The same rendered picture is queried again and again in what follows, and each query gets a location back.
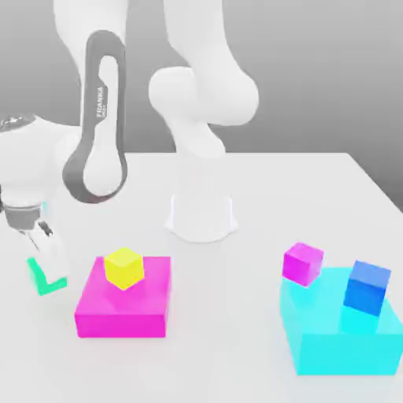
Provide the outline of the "large cyan box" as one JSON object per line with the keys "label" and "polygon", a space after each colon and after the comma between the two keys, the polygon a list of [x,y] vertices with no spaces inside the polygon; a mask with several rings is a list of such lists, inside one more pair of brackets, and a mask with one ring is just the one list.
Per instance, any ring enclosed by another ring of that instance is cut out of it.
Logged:
{"label": "large cyan box", "polygon": [[309,287],[282,279],[279,308],[299,375],[394,375],[403,323],[388,300],[378,316],[343,305],[351,268],[324,268]]}

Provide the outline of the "small blue cube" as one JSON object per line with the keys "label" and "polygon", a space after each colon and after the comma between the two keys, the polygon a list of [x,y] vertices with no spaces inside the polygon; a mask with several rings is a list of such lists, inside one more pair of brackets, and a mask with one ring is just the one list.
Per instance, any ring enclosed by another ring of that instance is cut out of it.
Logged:
{"label": "small blue cube", "polygon": [[343,305],[379,316],[390,276],[390,269],[355,261],[347,281]]}

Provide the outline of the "small green cube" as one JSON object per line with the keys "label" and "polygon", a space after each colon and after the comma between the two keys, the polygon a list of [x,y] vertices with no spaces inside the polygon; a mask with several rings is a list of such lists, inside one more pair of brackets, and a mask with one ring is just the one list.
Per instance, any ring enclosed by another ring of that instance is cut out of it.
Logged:
{"label": "small green cube", "polygon": [[49,283],[46,279],[44,271],[34,257],[28,258],[26,262],[31,280],[35,285],[35,289],[37,290],[39,296],[50,294],[54,291],[67,287],[68,280],[66,276],[62,276],[61,278]]}

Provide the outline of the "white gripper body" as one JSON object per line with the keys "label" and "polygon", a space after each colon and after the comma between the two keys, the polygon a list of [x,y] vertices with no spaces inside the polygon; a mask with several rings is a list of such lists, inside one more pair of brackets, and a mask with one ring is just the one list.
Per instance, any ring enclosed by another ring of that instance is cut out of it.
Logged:
{"label": "white gripper body", "polygon": [[33,246],[33,257],[39,263],[46,281],[54,283],[56,280],[68,276],[68,259],[60,237],[51,227],[34,227],[27,232],[28,241]]}

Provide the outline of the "large magenta box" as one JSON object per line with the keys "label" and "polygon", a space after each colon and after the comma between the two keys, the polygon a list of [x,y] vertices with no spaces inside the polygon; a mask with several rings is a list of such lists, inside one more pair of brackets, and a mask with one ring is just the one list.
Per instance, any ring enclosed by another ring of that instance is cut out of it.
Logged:
{"label": "large magenta box", "polygon": [[81,338],[163,338],[167,334],[172,259],[144,257],[145,278],[120,290],[97,257],[75,310]]}

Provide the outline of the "small yellow cube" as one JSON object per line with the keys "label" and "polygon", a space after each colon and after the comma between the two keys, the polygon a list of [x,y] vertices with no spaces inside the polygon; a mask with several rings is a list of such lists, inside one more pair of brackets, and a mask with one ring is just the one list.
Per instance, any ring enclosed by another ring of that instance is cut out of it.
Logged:
{"label": "small yellow cube", "polygon": [[144,279],[142,255],[122,247],[104,257],[105,277],[120,290],[127,290]]}

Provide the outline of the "small magenta cube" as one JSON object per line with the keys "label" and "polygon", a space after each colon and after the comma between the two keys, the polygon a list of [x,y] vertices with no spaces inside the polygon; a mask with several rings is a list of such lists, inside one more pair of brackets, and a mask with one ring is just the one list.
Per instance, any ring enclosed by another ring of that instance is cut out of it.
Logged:
{"label": "small magenta cube", "polygon": [[283,277],[309,287],[320,275],[324,252],[303,242],[297,242],[283,258]]}

